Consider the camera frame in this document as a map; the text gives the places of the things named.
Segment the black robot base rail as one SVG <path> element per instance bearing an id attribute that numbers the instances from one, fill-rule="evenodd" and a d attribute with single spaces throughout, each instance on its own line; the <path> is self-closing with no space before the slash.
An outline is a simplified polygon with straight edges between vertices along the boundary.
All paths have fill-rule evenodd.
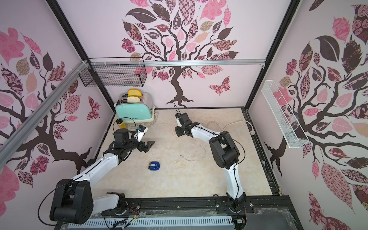
<path id="1" fill-rule="evenodd" d="M 127 198 L 124 213 L 115 210 L 96 218 L 140 217 L 231 217 L 233 227 L 166 227 L 163 230 L 301 230 L 302 224 L 291 199 L 283 195 L 248 196 L 239 211 L 233 211 L 226 196 Z M 63 230 L 65 224 L 55 229 Z"/>

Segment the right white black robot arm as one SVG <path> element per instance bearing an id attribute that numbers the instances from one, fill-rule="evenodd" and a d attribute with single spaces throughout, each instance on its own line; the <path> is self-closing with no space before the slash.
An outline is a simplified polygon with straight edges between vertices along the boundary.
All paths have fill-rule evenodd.
<path id="1" fill-rule="evenodd" d="M 229 132 L 215 132 L 198 122 L 192 122 L 186 113 L 176 113 L 178 126 L 175 133 L 178 137 L 190 136 L 209 144 L 213 159 L 222 168 L 227 181 L 227 198 L 233 211 L 239 211 L 246 201 L 246 193 L 239 176 L 240 152 Z"/>

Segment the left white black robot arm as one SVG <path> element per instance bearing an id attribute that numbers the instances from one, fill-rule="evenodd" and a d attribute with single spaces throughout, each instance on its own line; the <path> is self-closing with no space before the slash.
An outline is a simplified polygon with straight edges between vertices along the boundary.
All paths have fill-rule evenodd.
<path id="1" fill-rule="evenodd" d="M 133 150 L 150 150 L 155 142 L 142 141 L 147 131 L 144 125 L 139 125 L 136 131 L 118 129 L 100 159 L 73 178 L 60 180 L 54 191 L 50 220 L 84 224 L 91 216 L 106 210 L 115 209 L 124 213 L 127 203 L 123 193 L 109 192 L 105 196 L 93 198 L 92 190 L 112 169 L 126 161 Z"/>

